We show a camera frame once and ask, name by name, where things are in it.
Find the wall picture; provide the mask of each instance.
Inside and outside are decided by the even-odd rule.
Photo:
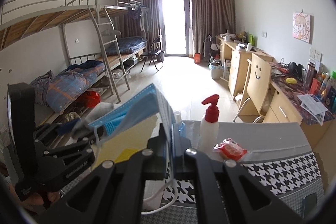
[[[293,13],[293,37],[310,42],[310,15]]]

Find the hand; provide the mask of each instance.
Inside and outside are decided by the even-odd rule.
[[[32,205],[43,205],[43,198],[38,193],[33,193],[29,198],[27,198],[25,201],[20,201],[19,197],[17,196],[15,189],[13,185],[10,183],[9,190],[14,196],[14,198],[18,201],[18,203],[27,209],[32,209]],[[55,203],[60,199],[59,192],[55,193],[48,193],[48,199],[50,200],[51,204]]]

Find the drawer handle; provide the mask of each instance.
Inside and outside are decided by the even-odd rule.
[[[284,115],[284,117],[285,117],[285,118],[288,118],[287,115],[286,115],[286,113],[282,110],[282,108],[279,107],[279,109],[280,109],[280,111],[282,112],[282,114]]]

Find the face mask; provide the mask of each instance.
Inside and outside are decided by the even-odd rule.
[[[97,142],[100,146],[102,143],[157,113],[160,113],[167,141],[170,144],[172,124],[175,123],[175,117],[166,98],[154,84],[140,91],[117,109],[89,123],[89,127],[93,128],[96,134],[97,128],[104,126],[107,136],[103,136]]]

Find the metal bolt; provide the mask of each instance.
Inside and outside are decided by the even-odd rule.
[[[227,167],[236,167],[237,163],[236,163],[235,160],[227,160],[227,161],[225,162],[225,165],[226,165]]]
[[[109,169],[113,166],[113,161],[111,160],[105,160],[103,163],[102,163],[102,166],[105,168],[105,169]]]
[[[196,155],[197,154],[197,150],[195,148],[188,148],[186,151],[185,151],[189,156],[193,156],[193,155]]]
[[[151,149],[149,149],[149,148],[146,148],[146,149],[144,149],[144,150],[142,151],[142,154],[143,154],[144,156],[150,156],[150,155],[153,154],[153,150],[151,150]]]

